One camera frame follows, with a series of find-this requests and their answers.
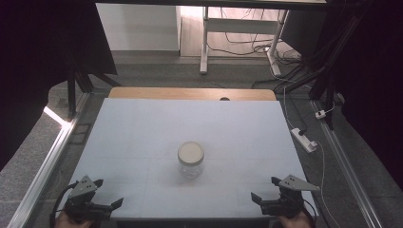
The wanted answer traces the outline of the black curtain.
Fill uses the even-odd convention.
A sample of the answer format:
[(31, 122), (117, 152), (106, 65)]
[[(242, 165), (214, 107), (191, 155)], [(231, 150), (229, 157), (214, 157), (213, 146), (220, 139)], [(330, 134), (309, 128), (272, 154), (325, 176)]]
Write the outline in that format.
[(117, 72), (95, 0), (0, 0), (0, 170), (75, 70)]
[(342, 114), (403, 190), (403, 0), (372, 0), (332, 73)]

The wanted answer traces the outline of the white table cover board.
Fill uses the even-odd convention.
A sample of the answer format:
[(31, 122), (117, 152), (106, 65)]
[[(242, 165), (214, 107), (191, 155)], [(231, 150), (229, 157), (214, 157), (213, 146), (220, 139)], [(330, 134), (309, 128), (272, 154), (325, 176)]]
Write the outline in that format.
[[(204, 151), (203, 171), (180, 173), (186, 142)], [(271, 178), (303, 178), (277, 101), (106, 99), (72, 175), (104, 180), (94, 202), (124, 199), (130, 219), (256, 219), (255, 193), (276, 200)]]

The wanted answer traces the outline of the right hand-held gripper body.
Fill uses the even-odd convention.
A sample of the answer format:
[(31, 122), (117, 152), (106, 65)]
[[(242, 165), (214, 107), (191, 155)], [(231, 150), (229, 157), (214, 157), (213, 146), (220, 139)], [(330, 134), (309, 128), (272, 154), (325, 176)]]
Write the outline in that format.
[(279, 186), (279, 198), (275, 200), (262, 200), (260, 210), (263, 215), (284, 216), (288, 219), (295, 217), (304, 208), (302, 191), (319, 191), (320, 187), (306, 180), (289, 175), (281, 180)]

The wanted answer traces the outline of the clear glass jar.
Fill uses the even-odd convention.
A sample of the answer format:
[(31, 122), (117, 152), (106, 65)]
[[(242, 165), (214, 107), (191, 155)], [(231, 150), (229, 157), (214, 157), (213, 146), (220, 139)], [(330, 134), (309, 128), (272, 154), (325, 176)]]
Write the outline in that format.
[(202, 160), (198, 160), (195, 162), (187, 162), (182, 159), (179, 159), (180, 163), (180, 173), (190, 179), (193, 180), (198, 177), (203, 171), (203, 163)]

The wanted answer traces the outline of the person's left hand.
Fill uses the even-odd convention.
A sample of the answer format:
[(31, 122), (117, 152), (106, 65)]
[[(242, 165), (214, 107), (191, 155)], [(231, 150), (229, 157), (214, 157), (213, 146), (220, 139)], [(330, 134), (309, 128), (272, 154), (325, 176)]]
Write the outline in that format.
[(65, 212), (61, 212), (55, 220), (54, 228), (90, 228), (93, 224), (90, 220), (76, 222), (71, 219)]

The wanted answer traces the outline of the aluminium rail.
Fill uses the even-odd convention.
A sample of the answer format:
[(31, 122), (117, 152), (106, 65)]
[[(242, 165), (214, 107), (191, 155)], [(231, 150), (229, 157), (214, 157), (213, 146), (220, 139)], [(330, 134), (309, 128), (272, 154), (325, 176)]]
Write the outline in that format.
[(370, 197), (361, 183), (358, 175), (356, 174), (350, 159), (347, 156), (345, 147), (339, 140), (338, 135), (334, 130), (330, 128), (328, 124), (322, 119), (316, 121), (319, 123), (322, 132), (327, 140), (327, 143), (331, 147), (338, 166), (343, 173), (346, 182), (355, 198), (356, 204), (365, 219), (368, 228), (384, 228), (378, 213), (375, 211)]
[(86, 106), (89, 93), (83, 93), (79, 96), (76, 104), (76, 115), (68, 123), (61, 124), (61, 130), (59, 131), (52, 147), (50, 148), (45, 160), (40, 166), (35, 178), (33, 179), (28, 191), (22, 198), (19, 206), (17, 207), (13, 217), (10, 220), (7, 228), (24, 228), (27, 224), (32, 211), (46, 186), (51, 172), (58, 162), (64, 148), (66, 147), (67, 140), (71, 135), (74, 127), (78, 123), (79, 118), (83, 113), (83, 109)]

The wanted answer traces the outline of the beige round jar lid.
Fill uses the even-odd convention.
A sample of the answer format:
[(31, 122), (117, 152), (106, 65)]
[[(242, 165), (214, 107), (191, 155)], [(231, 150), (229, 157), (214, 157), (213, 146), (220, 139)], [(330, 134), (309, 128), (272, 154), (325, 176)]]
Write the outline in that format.
[(187, 166), (196, 166), (204, 158), (203, 148), (197, 142), (185, 142), (178, 150), (179, 162)]

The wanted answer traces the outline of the black metal stand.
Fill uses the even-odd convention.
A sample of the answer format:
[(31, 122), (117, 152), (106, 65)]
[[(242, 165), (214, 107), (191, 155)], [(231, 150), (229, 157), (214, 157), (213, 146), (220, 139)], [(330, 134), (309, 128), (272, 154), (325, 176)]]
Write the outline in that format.
[(82, 66), (73, 66), (71, 71), (67, 77), (67, 100), (68, 100), (68, 114), (67, 119), (72, 121), (77, 113), (76, 107), (76, 88), (78, 85), (82, 92), (91, 93), (94, 89), (94, 85), (91, 82), (89, 76), (93, 75), (106, 84), (115, 87), (121, 86), (120, 83), (114, 81), (106, 74), (101, 73), (99, 70), (96, 70), (92, 66), (82, 65)]
[(295, 69), (286, 74), (286, 82), (275, 87), (276, 92), (290, 93), (312, 81), (311, 100), (326, 93), (325, 107), (329, 114), (325, 122), (333, 127), (331, 109), (336, 92), (336, 64), (353, 36), (362, 14), (352, 11), (313, 12), (290, 10), (284, 23), (281, 40), (301, 54)]

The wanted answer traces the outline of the white desk frame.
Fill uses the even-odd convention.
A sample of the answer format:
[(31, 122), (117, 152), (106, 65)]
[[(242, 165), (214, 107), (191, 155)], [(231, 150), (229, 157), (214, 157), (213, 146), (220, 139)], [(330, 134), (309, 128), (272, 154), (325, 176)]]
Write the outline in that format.
[(284, 22), (288, 14), (287, 9), (281, 9), (279, 11), (279, 17), (276, 21), (264, 21), (264, 20), (243, 20), (243, 19), (224, 19), (209, 17), (209, 8), (202, 8), (202, 46), (201, 46), (201, 64), (200, 74), (205, 75), (207, 73), (208, 62), (208, 33), (209, 32), (230, 32), (230, 33), (255, 33), (255, 34), (268, 34), (273, 35), (273, 43), (266, 50), (266, 56), (272, 69), (272, 74), (276, 77), (281, 75), (278, 67), (278, 62), (275, 57), (277, 50), (278, 40), (282, 33)]

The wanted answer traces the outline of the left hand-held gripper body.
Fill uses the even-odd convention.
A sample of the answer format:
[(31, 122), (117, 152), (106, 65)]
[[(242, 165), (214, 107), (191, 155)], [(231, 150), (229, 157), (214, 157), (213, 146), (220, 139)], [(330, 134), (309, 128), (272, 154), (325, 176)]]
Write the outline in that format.
[(98, 188), (89, 176), (83, 176), (67, 196), (64, 206), (66, 214), (75, 221), (109, 220), (111, 207), (109, 205), (95, 204), (92, 201)]

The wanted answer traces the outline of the white power strip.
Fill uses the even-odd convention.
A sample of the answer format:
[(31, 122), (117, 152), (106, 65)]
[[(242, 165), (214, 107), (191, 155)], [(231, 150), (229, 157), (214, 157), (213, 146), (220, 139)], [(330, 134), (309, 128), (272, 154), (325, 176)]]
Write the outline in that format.
[(299, 142), (299, 144), (305, 149), (307, 153), (312, 153), (317, 150), (317, 143), (314, 141), (310, 141), (305, 134), (303, 136), (299, 136), (299, 128), (291, 129), (290, 132), (293, 137)]

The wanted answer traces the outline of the person's right hand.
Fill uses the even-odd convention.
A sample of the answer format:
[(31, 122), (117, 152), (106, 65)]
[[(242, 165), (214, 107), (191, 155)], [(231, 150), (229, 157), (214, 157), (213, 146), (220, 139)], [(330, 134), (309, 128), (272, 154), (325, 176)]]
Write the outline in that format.
[(310, 220), (302, 212), (293, 218), (278, 216), (278, 220), (283, 228), (312, 228)]

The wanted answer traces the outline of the wooden table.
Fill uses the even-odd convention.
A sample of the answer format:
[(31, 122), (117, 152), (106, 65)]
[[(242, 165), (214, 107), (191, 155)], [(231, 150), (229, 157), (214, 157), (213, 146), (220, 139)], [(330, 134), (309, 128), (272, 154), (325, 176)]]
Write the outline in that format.
[(113, 87), (109, 98), (166, 99), (166, 100), (214, 100), (275, 101), (276, 95), (267, 89), (237, 88), (184, 88), (184, 87)]

